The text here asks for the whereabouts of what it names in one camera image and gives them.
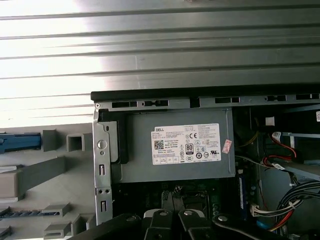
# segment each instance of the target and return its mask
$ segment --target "metal side panel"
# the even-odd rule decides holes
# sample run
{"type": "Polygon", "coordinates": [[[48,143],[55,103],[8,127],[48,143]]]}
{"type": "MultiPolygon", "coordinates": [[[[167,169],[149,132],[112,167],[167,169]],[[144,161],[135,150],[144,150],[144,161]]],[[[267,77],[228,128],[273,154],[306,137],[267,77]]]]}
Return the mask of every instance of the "metal side panel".
{"type": "Polygon", "coordinates": [[[319,7],[317,0],[0,1],[0,123],[90,122],[92,91],[319,84],[319,7]]]}

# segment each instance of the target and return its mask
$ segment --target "barcode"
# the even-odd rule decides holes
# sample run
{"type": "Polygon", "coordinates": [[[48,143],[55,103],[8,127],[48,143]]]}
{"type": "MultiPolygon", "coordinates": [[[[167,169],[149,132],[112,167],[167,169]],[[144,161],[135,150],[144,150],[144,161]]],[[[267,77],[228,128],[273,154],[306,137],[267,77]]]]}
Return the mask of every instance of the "barcode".
{"type": "Polygon", "coordinates": [[[156,140],[156,141],[154,141],[154,149],[155,149],[155,150],[165,149],[165,147],[164,147],[164,141],[163,141],[163,140],[156,140]]]}

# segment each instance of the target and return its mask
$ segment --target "screw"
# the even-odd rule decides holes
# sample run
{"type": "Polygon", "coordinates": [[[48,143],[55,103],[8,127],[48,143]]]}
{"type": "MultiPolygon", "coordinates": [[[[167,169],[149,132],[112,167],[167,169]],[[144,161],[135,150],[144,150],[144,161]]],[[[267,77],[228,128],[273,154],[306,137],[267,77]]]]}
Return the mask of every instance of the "screw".
{"type": "Polygon", "coordinates": [[[136,217],[135,216],[131,216],[129,218],[126,219],[128,222],[132,222],[134,220],[136,220],[136,217]]]}
{"type": "Polygon", "coordinates": [[[228,221],[228,218],[226,216],[218,216],[218,220],[221,222],[226,222],[228,221]]]}
{"type": "Polygon", "coordinates": [[[162,212],[159,213],[159,215],[161,215],[161,216],[167,216],[168,213],[167,213],[166,211],[162,211],[162,212]]]}
{"type": "Polygon", "coordinates": [[[192,211],[187,210],[183,214],[186,216],[190,216],[190,215],[192,215],[192,211]]]}

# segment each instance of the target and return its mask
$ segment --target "80 plus logo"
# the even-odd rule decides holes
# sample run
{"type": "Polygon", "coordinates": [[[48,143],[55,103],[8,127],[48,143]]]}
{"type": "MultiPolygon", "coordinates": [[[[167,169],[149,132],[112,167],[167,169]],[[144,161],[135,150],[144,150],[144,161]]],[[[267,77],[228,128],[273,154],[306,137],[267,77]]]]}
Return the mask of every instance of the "80 plus logo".
{"type": "Polygon", "coordinates": [[[185,145],[185,154],[187,154],[187,155],[194,154],[194,145],[192,143],[185,145]]]}

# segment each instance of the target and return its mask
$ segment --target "metal frame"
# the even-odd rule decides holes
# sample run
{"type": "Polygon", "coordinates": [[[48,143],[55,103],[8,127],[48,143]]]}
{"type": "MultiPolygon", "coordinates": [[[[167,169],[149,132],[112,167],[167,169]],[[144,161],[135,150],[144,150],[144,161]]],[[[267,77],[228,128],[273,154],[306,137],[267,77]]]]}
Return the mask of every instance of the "metal frame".
{"type": "Polygon", "coordinates": [[[111,189],[111,145],[110,135],[106,131],[107,122],[98,122],[99,111],[93,114],[93,157],[95,212],[97,225],[113,217],[111,189]]]}
{"type": "MultiPolygon", "coordinates": [[[[291,104],[319,104],[320,99],[308,99],[308,100],[297,100],[295,94],[285,94],[286,101],[268,101],[267,95],[260,96],[230,96],[230,97],[210,97],[200,96],[200,108],[228,108],[228,107],[249,107],[249,106],[267,106],[267,105],[291,105],[291,104]],[[239,102],[227,102],[217,103],[221,99],[227,100],[228,98],[238,98],[239,102]]],[[[133,99],[133,100],[119,100],[119,101],[108,101],[108,102],[95,102],[95,109],[108,109],[110,112],[117,111],[140,111],[140,110],[154,110],[154,109],[185,109],[190,107],[190,99],[188,97],[179,98],[149,98],[149,99],[133,99]],[[157,100],[168,100],[168,106],[144,106],[145,101],[157,101],[157,100]],[[113,108],[112,102],[131,102],[136,101],[137,106],[134,107],[120,107],[113,108]]]]}

